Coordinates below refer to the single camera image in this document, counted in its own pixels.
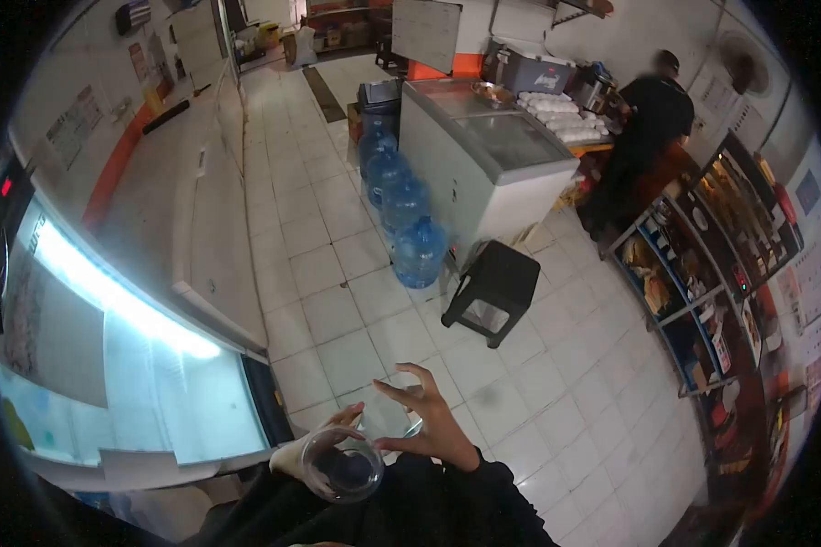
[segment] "plastic cup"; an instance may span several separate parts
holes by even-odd
[[[383,458],[361,432],[330,426],[310,435],[301,451],[304,482],[331,503],[354,503],[372,495],[383,479]]]

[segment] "plastic stool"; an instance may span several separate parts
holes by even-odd
[[[468,271],[462,274],[460,286],[441,316],[441,324],[449,327],[458,322],[467,326],[487,337],[487,347],[496,349],[532,304],[540,269],[536,260],[503,243],[487,243]],[[508,320],[498,333],[463,316],[476,300],[508,313]]]

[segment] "water gallon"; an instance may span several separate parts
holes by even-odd
[[[398,142],[395,136],[383,128],[383,122],[374,120],[371,130],[366,129],[365,134],[359,139],[359,174],[362,180],[367,179],[368,162],[374,155],[386,149],[395,150],[396,148],[398,148]]]
[[[378,210],[383,209],[383,187],[397,184],[396,180],[411,175],[407,160],[398,150],[385,148],[374,154],[368,162],[368,178],[365,187],[368,201]]]
[[[429,216],[429,187],[409,174],[383,187],[383,229],[390,238],[414,224],[422,216]]]
[[[425,289],[438,279],[446,253],[447,234],[424,216],[396,235],[392,270],[405,287]]]

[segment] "plastic bag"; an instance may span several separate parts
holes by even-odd
[[[295,68],[312,65],[316,62],[316,52],[313,50],[313,35],[316,31],[308,26],[302,26],[295,33]]]

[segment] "black cap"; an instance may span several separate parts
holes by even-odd
[[[667,49],[661,49],[657,52],[657,57],[654,62],[656,62],[659,67],[671,68],[675,73],[679,71],[679,58],[675,56],[675,53]]]

